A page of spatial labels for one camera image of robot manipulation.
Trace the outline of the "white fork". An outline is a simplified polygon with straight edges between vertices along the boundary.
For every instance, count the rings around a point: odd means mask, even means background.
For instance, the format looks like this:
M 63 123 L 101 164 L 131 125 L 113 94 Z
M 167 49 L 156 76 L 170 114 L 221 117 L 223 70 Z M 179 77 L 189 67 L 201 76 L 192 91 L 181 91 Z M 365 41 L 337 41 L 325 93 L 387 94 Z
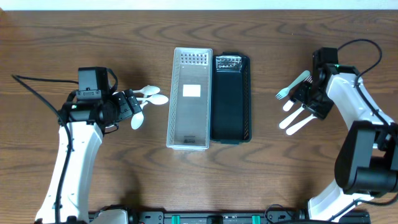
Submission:
M 294 111 L 292 114 L 290 114 L 288 117 L 286 117 L 284 120 L 282 120 L 279 123 L 279 128 L 280 129 L 285 129 L 288 125 L 291 124 L 291 122 L 304 110 L 304 107 L 300 107 L 296 111 Z
M 312 77 L 309 75 L 305 80 L 304 80 L 304 82 L 309 82 L 309 83 L 311 83 L 312 82 Z M 282 109 L 284 110 L 284 111 L 289 111 L 292 107 L 293 107 L 293 105 L 295 104 L 295 100 L 292 98 L 292 97 L 290 97 L 289 98 L 289 100 L 285 103 L 285 105 L 282 107 Z

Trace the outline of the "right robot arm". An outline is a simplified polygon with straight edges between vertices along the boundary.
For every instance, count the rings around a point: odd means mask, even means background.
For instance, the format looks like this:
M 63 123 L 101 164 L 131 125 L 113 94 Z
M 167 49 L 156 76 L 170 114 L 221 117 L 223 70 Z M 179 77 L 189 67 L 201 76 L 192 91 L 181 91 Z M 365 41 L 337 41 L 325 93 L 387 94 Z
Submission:
M 348 128 L 334 180 L 307 203 L 309 219 L 338 222 L 357 205 L 397 192 L 397 123 L 380 110 L 354 66 L 314 65 L 312 82 L 305 82 L 295 97 L 311 114 L 289 127 L 288 135 L 315 118 L 325 119 L 332 106 Z

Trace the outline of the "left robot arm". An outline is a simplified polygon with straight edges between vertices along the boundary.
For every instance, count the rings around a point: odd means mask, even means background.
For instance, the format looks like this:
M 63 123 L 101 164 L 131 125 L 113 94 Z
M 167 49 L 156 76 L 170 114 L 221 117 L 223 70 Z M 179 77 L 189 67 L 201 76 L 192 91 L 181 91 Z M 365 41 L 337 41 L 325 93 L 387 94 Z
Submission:
M 58 116 L 59 148 L 36 223 L 89 223 L 88 196 L 95 157 L 107 133 L 142 111 L 133 90 L 75 90 Z

